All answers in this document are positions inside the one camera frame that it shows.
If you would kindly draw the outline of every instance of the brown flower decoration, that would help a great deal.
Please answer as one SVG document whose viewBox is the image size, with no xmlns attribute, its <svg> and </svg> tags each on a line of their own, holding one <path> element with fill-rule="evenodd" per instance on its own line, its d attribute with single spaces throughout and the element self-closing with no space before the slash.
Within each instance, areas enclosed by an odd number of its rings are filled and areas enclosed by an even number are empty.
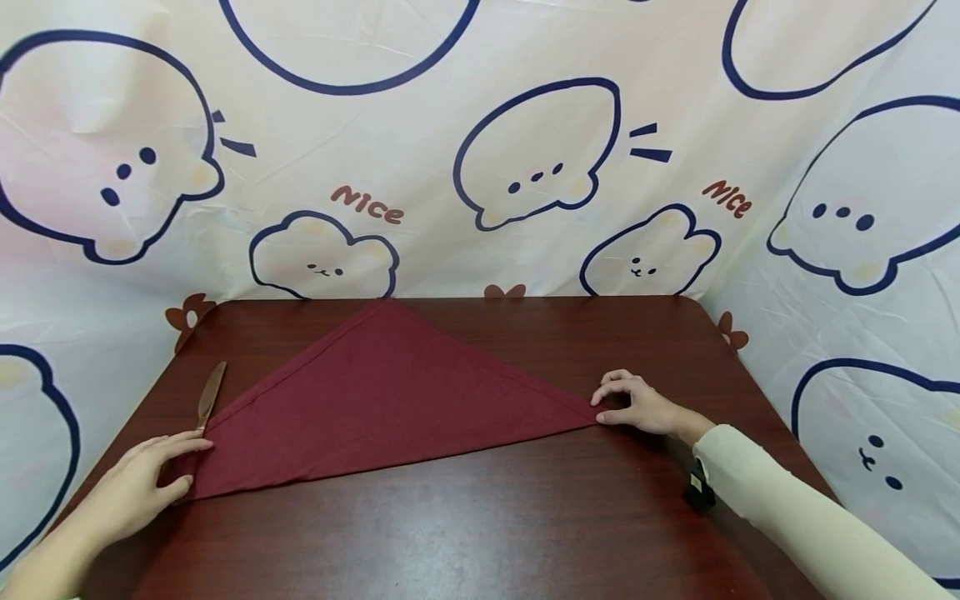
<svg viewBox="0 0 960 600">
<path fill-rule="evenodd" d="M 720 315 L 720 323 L 717 324 L 717 327 L 734 352 L 750 342 L 750 336 L 747 335 L 746 331 L 733 331 L 733 315 L 730 311 Z"/>
<path fill-rule="evenodd" d="M 527 286 L 519 283 L 514 287 L 510 288 L 506 294 L 503 293 L 503 290 L 500 289 L 499 285 L 488 285 L 487 288 L 483 291 L 484 298 L 523 298 L 523 295 L 527 293 Z"/>
<path fill-rule="evenodd" d="M 180 349 L 186 344 L 190 334 L 193 333 L 194 328 L 200 323 L 200 319 L 205 317 L 206 313 L 213 310 L 213 307 L 216 305 L 217 303 L 213 300 L 206 299 L 206 294 L 194 294 L 193 296 L 188 296 L 186 300 L 183 301 L 183 308 L 167 309 L 166 313 L 164 313 L 167 317 L 167 323 L 180 332 L 180 337 L 174 346 L 174 354 L 180 352 Z M 196 321 L 192 326 L 190 325 L 189 319 L 190 313 L 193 313 L 196 317 Z"/>
</svg>

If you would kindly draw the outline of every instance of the knife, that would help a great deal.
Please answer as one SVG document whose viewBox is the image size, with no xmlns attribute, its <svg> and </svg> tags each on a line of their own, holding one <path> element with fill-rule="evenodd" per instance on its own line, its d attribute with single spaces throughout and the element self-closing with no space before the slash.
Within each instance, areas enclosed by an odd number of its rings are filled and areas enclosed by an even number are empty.
<svg viewBox="0 0 960 600">
<path fill-rule="evenodd" d="M 224 380 L 224 371 L 227 370 L 227 363 L 222 362 L 213 370 L 210 377 L 206 380 L 204 391 L 200 394 L 200 404 L 197 405 L 197 429 L 206 427 L 206 422 L 210 420 L 210 413 L 213 412 L 213 404 L 217 401 L 217 393 L 220 392 L 220 382 Z"/>
</svg>

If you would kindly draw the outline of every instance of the backdrop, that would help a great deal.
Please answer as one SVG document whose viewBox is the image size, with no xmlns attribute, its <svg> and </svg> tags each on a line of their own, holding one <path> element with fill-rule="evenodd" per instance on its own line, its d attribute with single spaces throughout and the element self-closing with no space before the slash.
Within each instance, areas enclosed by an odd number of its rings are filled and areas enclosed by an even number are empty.
<svg viewBox="0 0 960 600">
<path fill-rule="evenodd" d="M 0 7 L 0 578 L 217 302 L 684 294 L 960 588 L 955 0 Z"/>
</svg>

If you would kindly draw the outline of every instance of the table surface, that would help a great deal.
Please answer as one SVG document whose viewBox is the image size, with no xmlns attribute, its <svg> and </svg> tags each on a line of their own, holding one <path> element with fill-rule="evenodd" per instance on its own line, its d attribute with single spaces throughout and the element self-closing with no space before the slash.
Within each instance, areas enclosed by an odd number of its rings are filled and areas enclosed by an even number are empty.
<svg viewBox="0 0 960 600">
<path fill-rule="evenodd" d="M 401 302 L 449 335 L 584 398 L 605 371 L 642 374 L 665 396 L 738 427 L 828 492 L 693 300 Z M 71 505 L 126 448 L 195 426 L 200 391 L 218 362 L 229 362 L 222 410 L 364 304 L 217 307 Z M 678 442 L 594 426 L 188 503 L 111 547 L 84 598 L 820 597 L 773 543 L 722 503 L 706 516 L 692 512 L 681 498 L 689 463 Z"/>
</svg>

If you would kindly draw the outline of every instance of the maroon cloth napkin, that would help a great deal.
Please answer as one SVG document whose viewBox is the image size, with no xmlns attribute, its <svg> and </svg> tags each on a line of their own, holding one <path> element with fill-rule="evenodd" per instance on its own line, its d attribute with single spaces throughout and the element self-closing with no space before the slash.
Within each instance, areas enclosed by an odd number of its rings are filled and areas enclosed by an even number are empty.
<svg viewBox="0 0 960 600">
<path fill-rule="evenodd" d="M 215 447 L 170 475 L 195 472 L 188 498 L 208 498 L 533 440 L 595 414 L 381 300 L 237 398 L 206 428 Z"/>
</svg>

